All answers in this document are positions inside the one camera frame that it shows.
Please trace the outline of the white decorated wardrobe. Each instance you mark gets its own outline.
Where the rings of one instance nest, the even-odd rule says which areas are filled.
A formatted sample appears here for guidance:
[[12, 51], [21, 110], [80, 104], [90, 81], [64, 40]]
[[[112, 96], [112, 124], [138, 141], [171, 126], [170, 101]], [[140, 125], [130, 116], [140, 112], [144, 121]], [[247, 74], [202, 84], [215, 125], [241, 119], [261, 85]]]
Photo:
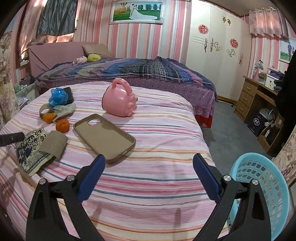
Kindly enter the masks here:
[[213, 4], [192, 1], [186, 66], [211, 80], [218, 96], [238, 101], [250, 53], [246, 22]]

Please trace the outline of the brown paper piece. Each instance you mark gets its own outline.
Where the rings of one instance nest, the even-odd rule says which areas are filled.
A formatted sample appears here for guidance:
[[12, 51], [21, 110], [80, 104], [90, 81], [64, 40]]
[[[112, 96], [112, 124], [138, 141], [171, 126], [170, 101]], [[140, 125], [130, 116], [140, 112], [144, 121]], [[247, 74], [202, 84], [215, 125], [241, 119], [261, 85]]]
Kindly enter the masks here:
[[57, 160], [60, 160], [67, 145], [67, 141], [68, 137], [65, 134], [59, 131], [51, 131], [41, 143], [39, 151], [50, 154]]

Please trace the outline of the yellow plush toy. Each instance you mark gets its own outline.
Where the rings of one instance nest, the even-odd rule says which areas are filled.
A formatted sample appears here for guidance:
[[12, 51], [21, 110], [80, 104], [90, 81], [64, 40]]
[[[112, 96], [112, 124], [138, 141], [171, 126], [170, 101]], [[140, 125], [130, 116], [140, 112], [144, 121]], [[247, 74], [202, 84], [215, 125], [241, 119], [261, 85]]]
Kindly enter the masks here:
[[100, 60], [101, 60], [101, 57], [99, 54], [91, 53], [87, 56], [87, 62], [97, 62]]

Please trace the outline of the tan phone case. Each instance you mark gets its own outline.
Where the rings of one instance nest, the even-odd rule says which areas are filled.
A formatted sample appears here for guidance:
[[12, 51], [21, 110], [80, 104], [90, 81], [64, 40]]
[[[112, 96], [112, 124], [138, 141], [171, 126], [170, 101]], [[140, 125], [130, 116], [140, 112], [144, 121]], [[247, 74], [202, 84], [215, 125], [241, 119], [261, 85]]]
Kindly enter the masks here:
[[99, 114], [89, 115], [74, 125], [81, 139], [95, 152], [113, 164], [131, 151], [136, 139]]

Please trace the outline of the purple plaid bed quilt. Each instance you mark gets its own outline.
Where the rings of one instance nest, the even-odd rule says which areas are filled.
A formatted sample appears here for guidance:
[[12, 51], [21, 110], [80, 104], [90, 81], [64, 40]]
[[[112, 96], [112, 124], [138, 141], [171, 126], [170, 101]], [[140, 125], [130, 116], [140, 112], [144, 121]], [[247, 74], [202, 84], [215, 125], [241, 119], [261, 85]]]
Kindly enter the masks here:
[[116, 77], [163, 80], [176, 84], [192, 84], [214, 91], [214, 83], [186, 65], [170, 58], [160, 56], [154, 59], [107, 58], [96, 62], [73, 65], [71, 62], [56, 64], [50, 70], [35, 77], [44, 87], [53, 88], [63, 85], [63, 81], [73, 84], [75, 80], [107, 81]]

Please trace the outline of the printed snack wrapper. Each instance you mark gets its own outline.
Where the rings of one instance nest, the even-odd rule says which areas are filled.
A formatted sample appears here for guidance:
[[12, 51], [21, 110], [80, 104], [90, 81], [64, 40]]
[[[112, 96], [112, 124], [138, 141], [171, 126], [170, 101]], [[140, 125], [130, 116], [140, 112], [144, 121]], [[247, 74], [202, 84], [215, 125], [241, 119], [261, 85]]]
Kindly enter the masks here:
[[33, 176], [46, 162], [55, 159], [52, 154], [39, 150], [47, 135], [44, 128], [38, 128], [27, 133], [23, 141], [16, 143], [20, 169], [28, 176]]

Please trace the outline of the small orange tangerine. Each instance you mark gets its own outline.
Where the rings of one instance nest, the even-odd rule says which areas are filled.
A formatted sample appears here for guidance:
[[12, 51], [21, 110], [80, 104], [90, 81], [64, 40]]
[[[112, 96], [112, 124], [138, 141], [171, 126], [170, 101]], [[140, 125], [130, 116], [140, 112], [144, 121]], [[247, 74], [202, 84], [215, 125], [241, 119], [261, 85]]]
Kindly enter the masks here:
[[70, 130], [70, 123], [67, 119], [61, 119], [56, 123], [56, 131], [66, 133]]

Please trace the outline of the small framed picture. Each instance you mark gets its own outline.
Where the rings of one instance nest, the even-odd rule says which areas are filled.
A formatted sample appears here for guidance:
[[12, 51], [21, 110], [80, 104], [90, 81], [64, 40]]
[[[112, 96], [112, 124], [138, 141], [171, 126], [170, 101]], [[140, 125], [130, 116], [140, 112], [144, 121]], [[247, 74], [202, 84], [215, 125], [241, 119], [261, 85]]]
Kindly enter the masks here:
[[279, 60], [284, 63], [289, 63], [295, 52], [295, 45], [295, 38], [281, 39]]

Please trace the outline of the black bag under desk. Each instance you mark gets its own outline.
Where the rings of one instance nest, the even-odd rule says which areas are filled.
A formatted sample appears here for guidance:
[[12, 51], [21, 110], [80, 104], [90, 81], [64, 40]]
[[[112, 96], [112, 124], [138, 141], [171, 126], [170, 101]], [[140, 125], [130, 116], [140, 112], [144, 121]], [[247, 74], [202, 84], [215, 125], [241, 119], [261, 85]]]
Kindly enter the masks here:
[[267, 115], [263, 115], [262, 113], [256, 113], [255, 116], [251, 119], [247, 127], [252, 131], [252, 133], [259, 137], [261, 132], [265, 127], [265, 123], [267, 122]]

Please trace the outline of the framed wedding photo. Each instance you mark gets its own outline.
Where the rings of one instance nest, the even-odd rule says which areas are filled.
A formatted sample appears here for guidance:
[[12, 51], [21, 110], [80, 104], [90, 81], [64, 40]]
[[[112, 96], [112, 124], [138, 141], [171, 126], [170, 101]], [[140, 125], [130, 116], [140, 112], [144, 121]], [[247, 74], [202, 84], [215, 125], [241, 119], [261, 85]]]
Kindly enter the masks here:
[[110, 24], [164, 22], [165, 1], [113, 1]]

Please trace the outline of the grey cloth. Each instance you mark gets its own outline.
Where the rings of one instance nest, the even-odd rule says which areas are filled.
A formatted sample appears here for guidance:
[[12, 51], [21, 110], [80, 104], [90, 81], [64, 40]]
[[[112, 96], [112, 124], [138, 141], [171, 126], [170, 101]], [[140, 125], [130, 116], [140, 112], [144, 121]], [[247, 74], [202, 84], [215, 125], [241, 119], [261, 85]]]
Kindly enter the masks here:
[[53, 119], [53, 122], [55, 122], [56, 120], [62, 117], [72, 114], [75, 111], [75, 109], [76, 109], [75, 103], [71, 103], [67, 105], [57, 105], [53, 107], [53, 111], [56, 115], [56, 117]]
[[39, 20], [38, 35], [63, 36], [75, 32], [78, 0], [47, 1]]

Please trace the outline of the pink window valance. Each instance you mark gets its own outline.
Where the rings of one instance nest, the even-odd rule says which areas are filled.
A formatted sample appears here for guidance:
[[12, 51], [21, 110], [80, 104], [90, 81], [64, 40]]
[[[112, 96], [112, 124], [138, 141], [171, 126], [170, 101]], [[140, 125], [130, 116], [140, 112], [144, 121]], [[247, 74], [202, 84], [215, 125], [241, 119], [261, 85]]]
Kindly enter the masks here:
[[249, 10], [249, 29], [254, 36], [288, 38], [287, 23], [278, 8]]

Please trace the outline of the brown pillow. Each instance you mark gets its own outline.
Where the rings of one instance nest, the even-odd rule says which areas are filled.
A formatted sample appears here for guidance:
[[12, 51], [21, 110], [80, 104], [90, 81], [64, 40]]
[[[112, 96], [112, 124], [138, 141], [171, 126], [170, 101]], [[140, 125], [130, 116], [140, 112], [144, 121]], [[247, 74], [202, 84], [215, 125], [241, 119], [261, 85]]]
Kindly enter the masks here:
[[82, 46], [84, 53], [89, 56], [90, 54], [97, 54], [102, 59], [110, 58], [111, 53], [108, 51], [104, 44], [86, 44]]

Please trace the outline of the grey hanging cloth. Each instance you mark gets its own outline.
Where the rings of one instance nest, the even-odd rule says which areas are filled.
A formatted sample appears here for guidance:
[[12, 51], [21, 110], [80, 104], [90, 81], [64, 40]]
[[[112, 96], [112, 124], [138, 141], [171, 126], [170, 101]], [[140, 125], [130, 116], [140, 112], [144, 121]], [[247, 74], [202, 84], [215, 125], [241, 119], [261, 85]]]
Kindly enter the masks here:
[[75, 32], [78, 0], [47, 1], [39, 20], [38, 35], [63, 36]]

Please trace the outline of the mauve bed headboard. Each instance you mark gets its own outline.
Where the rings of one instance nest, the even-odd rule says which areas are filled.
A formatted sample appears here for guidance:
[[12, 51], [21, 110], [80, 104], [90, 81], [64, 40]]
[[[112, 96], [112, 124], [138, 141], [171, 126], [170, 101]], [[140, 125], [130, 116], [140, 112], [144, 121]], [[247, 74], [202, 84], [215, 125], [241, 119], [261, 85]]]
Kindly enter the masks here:
[[54, 65], [72, 62], [84, 55], [82, 46], [91, 42], [58, 42], [41, 45], [31, 45], [27, 49], [30, 72], [33, 77], [51, 69]]

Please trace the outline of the light blue plastic basket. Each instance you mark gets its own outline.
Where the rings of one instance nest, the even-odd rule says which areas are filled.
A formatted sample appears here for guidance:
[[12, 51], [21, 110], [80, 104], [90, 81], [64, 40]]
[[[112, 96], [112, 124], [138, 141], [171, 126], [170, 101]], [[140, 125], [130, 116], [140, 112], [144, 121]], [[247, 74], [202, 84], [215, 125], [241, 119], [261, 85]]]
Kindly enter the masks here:
[[266, 156], [245, 153], [234, 162], [230, 176], [238, 182], [259, 182], [269, 212], [271, 239], [275, 240], [284, 229], [290, 210], [290, 194], [281, 171]]

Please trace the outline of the wooden desk with drawers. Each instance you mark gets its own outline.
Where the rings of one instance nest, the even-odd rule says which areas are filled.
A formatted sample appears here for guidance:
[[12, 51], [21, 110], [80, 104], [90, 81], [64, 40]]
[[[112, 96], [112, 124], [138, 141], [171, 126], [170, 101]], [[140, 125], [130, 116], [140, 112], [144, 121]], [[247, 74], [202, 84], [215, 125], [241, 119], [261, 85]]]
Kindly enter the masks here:
[[277, 93], [246, 76], [244, 78], [234, 113], [247, 125], [256, 113], [267, 115], [267, 122], [257, 140], [269, 156], [275, 157], [281, 149], [284, 122], [275, 105]]

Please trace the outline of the pink plush toy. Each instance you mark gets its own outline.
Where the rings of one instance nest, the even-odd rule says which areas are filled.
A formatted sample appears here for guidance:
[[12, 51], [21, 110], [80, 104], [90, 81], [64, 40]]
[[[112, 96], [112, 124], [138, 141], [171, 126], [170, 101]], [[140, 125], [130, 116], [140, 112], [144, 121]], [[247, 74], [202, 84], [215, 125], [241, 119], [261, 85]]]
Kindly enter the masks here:
[[85, 56], [81, 56], [81, 57], [78, 57], [76, 58], [73, 62], [72, 62], [72, 65], [73, 66], [76, 66], [76, 65], [80, 65], [80, 64], [84, 64], [87, 62], [87, 57]]

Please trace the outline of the black rectangular case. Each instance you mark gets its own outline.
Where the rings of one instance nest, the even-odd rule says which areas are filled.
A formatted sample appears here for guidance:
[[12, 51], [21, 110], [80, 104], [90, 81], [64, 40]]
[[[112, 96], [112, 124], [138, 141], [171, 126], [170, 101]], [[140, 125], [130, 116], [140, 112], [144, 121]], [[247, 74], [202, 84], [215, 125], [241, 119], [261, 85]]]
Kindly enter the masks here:
[[70, 87], [65, 87], [65, 88], [63, 88], [63, 90], [67, 93], [67, 96], [68, 96], [68, 99], [67, 99], [67, 102], [65, 103], [65, 105], [72, 104], [74, 102], [74, 98], [73, 98], [71, 88]]

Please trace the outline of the pink striped bedsheet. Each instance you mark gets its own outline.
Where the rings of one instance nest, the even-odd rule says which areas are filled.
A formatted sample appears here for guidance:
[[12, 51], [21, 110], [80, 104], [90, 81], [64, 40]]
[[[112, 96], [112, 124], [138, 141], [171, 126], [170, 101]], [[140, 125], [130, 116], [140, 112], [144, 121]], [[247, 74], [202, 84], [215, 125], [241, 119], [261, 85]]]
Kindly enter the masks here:
[[[20, 172], [14, 146], [1, 148], [1, 205], [14, 227], [25, 237], [32, 197], [41, 178], [64, 180], [95, 158], [73, 124], [97, 113], [136, 139], [136, 145], [116, 165], [106, 168], [83, 207], [105, 240], [192, 240], [201, 230], [215, 202], [207, 196], [192, 164], [196, 153], [215, 166], [191, 104], [177, 94], [132, 87], [138, 97], [131, 118], [105, 113], [102, 96], [110, 83], [88, 82], [70, 88], [76, 103], [68, 118], [68, 142], [59, 161], [44, 165], [27, 177]], [[1, 133], [55, 130], [39, 117], [48, 90], [25, 106]]]

